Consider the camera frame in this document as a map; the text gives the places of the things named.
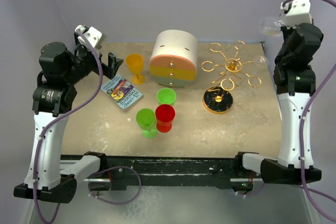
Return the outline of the clear round wine glass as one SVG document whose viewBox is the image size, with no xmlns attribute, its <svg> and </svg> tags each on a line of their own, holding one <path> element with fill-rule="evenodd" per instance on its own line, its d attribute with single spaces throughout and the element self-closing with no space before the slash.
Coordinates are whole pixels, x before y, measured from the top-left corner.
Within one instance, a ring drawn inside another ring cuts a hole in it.
<svg viewBox="0 0 336 224">
<path fill-rule="evenodd" d="M 282 34 L 281 28 L 286 27 L 286 23 L 278 17 L 262 18 L 258 24 L 258 31 L 267 36 L 279 37 Z"/>
</svg>

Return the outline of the clear ribbed flute glass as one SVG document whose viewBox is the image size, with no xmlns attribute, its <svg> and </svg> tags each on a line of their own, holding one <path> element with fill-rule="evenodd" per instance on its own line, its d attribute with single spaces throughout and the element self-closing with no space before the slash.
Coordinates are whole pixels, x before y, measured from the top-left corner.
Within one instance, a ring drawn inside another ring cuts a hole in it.
<svg viewBox="0 0 336 224">
<path fill-rule="evenodd" d="M 243 64 L 240 91 L 249 94 L 262 84 L 262 74 L 268 68 L 269 61 L 265 56 L 254 56 L 252 60 Z"/>
</svg>

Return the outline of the gold wine glass rack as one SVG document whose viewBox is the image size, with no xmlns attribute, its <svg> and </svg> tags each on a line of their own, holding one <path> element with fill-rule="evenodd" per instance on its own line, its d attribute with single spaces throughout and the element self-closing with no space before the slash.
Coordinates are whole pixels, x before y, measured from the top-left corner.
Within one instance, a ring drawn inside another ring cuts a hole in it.
<svg viewBox="0 0 336 224">
<path fill-rule="evenodd" d="M 239 52 L 246 48 L 245 42 L 238 40 L 234 42 L 233 47 L 236 50 L 235 55 L 229 57 L 224 54 L 220 43 L 211 43 L 210 51 L 221 54 L 224 62 L 220 64 L 206 60 L 201 64 L 201 69 L 204 72 L 213 72 L 217 68 L 222 68 L 219 78 L 211 82 L 211 87 L 204 92 L 202 98 L 205 109 L 213 114 L 224 114 L 232 108 L 234 98 L 231 92 L 238 87 L 238 82 L 243 79 L 241 74 L 243 64 L 250 61 L 242 61 L 239 57 Z"/>
</svg>

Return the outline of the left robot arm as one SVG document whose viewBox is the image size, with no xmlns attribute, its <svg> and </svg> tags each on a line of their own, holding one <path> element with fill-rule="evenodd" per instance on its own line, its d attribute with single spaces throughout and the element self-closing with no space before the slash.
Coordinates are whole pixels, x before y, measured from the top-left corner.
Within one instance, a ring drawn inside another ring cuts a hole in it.
<svg viewBox="0 0 336 224">
<path fill-rule="evenodd" d="M 60 169 L 64 132 L 77 95 L 75 85 L 90 73 L 100 79 L 113 78 L 123 61 L 110 54 L 108 62 L 99 53 L 104 34 L 93 27 L 75 29 L 74 52 L 61 42 L 44 45 L 40 51 L 41 72 L 33 93 L 35 135 L 29 170 L 24 182 L 14 188 L 18 198 L 67 204 L 77 186 L 93 174 L 104 177 L 108 172 L 103 153 L 87 152 L 75 164 Z"/>
</svg>

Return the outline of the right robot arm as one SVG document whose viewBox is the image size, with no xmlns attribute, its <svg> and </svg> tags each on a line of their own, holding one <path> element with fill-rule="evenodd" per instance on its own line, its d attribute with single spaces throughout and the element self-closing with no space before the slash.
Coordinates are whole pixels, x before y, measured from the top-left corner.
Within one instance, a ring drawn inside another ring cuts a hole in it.
<svg viewBox="0 0 336 224">
<path fill-rule="evenodd" d="M 313 24 L 281 28 L 283 44 L 275 58 L 274 83 L 281 112 L 281 147 L 276 159 L 238 152 L 233 170 L 238 177 L 258 173 L 269 184 L 302 185 L 320 181 L 310 147 L 310 112 L 316 75 L 310 66 L 323 33 Z"/>
</svg>

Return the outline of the yellow plastic goblet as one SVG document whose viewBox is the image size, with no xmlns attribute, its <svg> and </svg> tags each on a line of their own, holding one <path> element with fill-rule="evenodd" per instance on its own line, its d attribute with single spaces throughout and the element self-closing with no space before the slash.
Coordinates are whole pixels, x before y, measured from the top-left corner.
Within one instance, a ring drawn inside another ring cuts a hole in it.
<svg viewBox="0 0 336 224">
<path fill-rule="evenodd" d="M 133 74 L 132 82 L 141 85 L 145 82 L 145 76 L 141 73 L 144 66 L 143 57 L 140 54 L 130 54 L 125 59 L 129 71 Z"/>
</svg>

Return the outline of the blue treehouse paperback book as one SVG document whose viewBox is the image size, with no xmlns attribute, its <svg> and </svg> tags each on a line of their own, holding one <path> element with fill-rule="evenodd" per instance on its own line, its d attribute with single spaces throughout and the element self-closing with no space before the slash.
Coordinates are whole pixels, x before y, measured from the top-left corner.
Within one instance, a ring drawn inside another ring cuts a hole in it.
<svg viewBox="0 0 336 224">
<path fill-rule="evenodd" d="M 120 74 L 104 83 L 101 90 L 123 111 L 143 98 L 143 94 Z"/>
</svg>

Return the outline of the white round drawer cabinet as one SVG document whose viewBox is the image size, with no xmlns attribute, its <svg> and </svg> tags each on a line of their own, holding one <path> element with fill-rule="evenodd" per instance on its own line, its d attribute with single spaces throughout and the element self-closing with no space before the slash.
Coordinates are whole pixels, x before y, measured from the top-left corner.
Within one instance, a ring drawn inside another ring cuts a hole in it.
<svg viewBox="0 0 336 224">
<path fill-rule="evenodd" d="M 182 30 L 165 30 L 158 34 L 149 73 L 154 81 L 167 87 L 187 87 L 197 73 L 198 41 Z"/>
</svg>

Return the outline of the green goblet near cabinet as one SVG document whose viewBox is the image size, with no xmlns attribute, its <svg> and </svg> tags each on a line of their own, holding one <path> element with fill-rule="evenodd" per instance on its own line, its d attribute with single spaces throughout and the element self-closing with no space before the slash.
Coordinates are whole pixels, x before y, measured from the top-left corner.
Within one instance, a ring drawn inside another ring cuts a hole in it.
<svg viewBox="0 0 336 224">
<path fill-rule="evenodd" d="M 160 105 L 168 104 L 174 106 L 176 93 L 170 88 L 162 88 L 156 94 L 157 101 Z"/>
</svg>

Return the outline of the green goblet front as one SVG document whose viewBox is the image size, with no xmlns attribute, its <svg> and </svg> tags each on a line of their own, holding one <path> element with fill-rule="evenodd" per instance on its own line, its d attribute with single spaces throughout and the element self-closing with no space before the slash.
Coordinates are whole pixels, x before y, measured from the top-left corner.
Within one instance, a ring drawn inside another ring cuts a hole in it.
<svg viewBox="0 0 336 224">
<path fill-rule="evenodd" d="M 136 122 L 146 138 L 154 138 L 158 130 L 156 128 L 156 116 L 151 109 L 141 109 L 136 114 Z"/>
</svg>

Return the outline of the red plastic goblet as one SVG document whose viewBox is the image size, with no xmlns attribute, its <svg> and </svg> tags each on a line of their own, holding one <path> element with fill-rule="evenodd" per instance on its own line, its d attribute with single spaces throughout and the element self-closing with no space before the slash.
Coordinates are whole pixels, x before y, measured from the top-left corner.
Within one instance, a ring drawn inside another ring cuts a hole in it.
<svg viewBox="0 0 336 224">
<path fill-rule="evenodd" d="M 175 118 L 175 110 L 169 104 L 159 105 L 155 110 L 156 128 L 161 133 L 167 133 L 172 128 Z"/>
</svg>

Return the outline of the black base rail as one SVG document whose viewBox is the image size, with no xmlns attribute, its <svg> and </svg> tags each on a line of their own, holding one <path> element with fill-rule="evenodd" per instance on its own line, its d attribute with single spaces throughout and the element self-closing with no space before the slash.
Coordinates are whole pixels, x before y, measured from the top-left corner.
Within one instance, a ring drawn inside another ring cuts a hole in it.
<svg viewBox="0 0 336 224">
<path fill-rule="evenodd" d="M 232 158 L 107 156 L 104 169 L 111 173 L 90 175 L 87 182 L 107 183 L 112 190 L 128 186 L 241 188 L 260 183 L 261 176 L 234 169 Z"/>
</svg>

